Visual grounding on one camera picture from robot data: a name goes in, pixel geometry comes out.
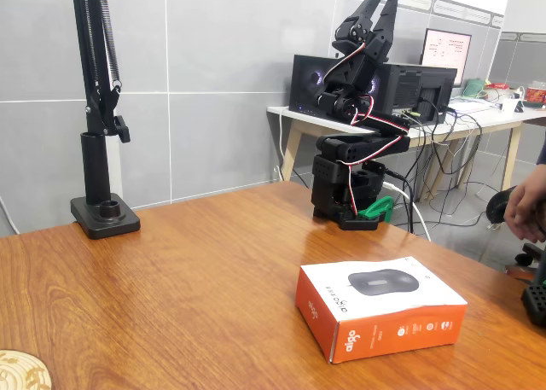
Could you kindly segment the person's hand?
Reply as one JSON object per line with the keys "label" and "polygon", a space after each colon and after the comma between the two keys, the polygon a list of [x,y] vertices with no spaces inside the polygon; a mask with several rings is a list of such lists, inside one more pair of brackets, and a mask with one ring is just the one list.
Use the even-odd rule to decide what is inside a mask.
{"label": "person's hand", "polygon": [[535,207],[545,198],[545,165],[537,165],[531,174],[510,194],[504,221],[520,240],[545,242],[538,228]]}

